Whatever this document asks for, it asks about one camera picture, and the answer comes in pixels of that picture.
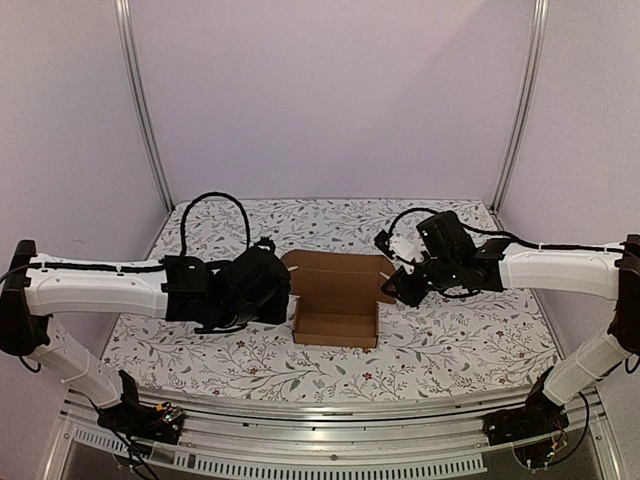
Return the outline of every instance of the floral pattern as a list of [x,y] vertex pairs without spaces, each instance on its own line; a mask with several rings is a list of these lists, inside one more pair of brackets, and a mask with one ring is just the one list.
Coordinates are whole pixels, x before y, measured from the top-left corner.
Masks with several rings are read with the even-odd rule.
[[[270,236],[280,255],[304,248],[377,254],[375,235],[414,206],[454,210],[463,222],[495,225],[480,202],[409,200],[255,200],[243,202],[253,239]],[[152,257],[180,250],[177,207]],[[414,214],[398,225],[417,241]],[[243,249],[236,207],[196,206],[187,221],[188,253],[205,261]],[[197,335],[193,323],[121,315],[104,360],[140,383],[186,393],[296,402],[382,401],[461,395],[522,386],[557,361],[541,312],[528,291],[453,300],[429,295],[419,308],[381,305],[375,349],[294,344],[289,315],[279,326],[251,324],[240,333]]]

